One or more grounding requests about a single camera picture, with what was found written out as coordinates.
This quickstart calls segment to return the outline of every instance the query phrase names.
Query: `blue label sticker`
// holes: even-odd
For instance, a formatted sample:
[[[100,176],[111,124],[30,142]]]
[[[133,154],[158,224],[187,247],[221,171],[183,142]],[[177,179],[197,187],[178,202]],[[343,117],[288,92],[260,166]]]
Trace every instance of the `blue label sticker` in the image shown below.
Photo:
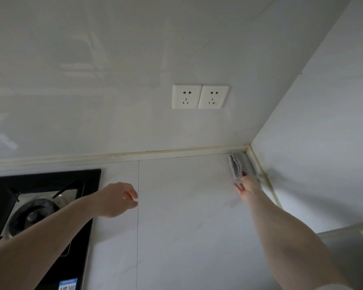
[[[75,290],[78,278],[59,282],[58,290]]]

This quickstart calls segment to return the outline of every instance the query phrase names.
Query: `burner ring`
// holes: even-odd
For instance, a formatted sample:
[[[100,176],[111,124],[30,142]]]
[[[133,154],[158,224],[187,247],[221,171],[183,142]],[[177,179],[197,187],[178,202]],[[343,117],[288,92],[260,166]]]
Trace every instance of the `burner ring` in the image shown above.
[[[11,217],[8,230],[15,236],[59,210],[51,200],[38,198],[22,205]]]

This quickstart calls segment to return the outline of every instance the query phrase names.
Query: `gray cleaning cloth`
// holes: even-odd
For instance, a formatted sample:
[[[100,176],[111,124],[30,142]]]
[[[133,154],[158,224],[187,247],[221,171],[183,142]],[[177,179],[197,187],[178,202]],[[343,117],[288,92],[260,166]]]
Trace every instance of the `gray cleaning cloth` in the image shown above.
[[[229,162],[235,179],[242,177],[242,172],[245,172],[246,174],[248,173],[243,154],[232,153],[229,155]]]

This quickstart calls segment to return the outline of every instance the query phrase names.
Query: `electrical outlet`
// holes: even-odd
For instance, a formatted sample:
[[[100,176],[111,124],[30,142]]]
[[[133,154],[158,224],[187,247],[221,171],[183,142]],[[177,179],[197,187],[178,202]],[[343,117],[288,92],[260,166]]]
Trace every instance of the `electrical outlet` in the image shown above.
[[[199,103],[202,85],[173,85],[172,108],[196,109]]]
[[[226,98],[229,86],[204,85],[200,94],[199,109],[220,109]]]

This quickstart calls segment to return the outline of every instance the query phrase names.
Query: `hand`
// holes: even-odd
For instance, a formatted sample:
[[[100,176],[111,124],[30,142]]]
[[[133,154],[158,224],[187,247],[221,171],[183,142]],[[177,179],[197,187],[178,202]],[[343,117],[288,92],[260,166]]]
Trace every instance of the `hand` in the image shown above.
[[[114,218],[138,205],[134,201],[138,198],[136,190],[123,182],[110,183],[88,197],[94,215],[105,218]]]
[[[234,183],[235,189],[238,191],[241,199],[246,201],[250,195],[264,194],[259,181],[251,176],[243,176],[240,178],[241,184]]]

